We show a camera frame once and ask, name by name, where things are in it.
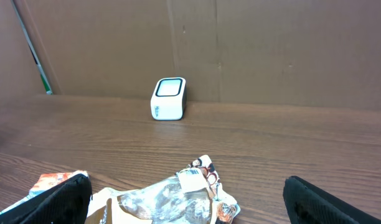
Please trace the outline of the beige Pantree snack bag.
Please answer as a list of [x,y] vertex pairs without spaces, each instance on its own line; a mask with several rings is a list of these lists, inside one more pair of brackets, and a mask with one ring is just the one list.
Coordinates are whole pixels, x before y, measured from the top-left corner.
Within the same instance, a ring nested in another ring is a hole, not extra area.
[[86,223],[231,224],[240,213],[208,155],[143,189],[93,194]]

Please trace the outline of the orange snack packet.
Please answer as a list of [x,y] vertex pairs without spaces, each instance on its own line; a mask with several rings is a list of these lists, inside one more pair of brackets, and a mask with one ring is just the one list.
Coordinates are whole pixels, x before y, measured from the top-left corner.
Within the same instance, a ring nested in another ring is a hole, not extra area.
[[29,195],[35,197],[46,190],[55,187],[56,185],[68,180],[69,178],[82,174],[85,177],[89,177],[88,172],[85,170],[76,170],[75,172],[60,172],[51,174],[42,174],[34,186],[29,190]]

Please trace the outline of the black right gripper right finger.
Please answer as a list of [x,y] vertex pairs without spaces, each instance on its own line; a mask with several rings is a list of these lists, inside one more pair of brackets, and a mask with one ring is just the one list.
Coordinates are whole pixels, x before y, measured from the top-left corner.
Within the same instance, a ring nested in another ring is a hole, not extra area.
[[285,180],[283,199],[292,224],[381,224],[378,218],[298,176]]

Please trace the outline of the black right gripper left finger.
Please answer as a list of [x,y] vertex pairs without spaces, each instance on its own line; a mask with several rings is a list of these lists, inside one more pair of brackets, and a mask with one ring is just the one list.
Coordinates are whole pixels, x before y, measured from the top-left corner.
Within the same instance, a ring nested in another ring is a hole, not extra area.
[[90,179],[77,174],[0,214],[0,224],[84,224],[91,197]]

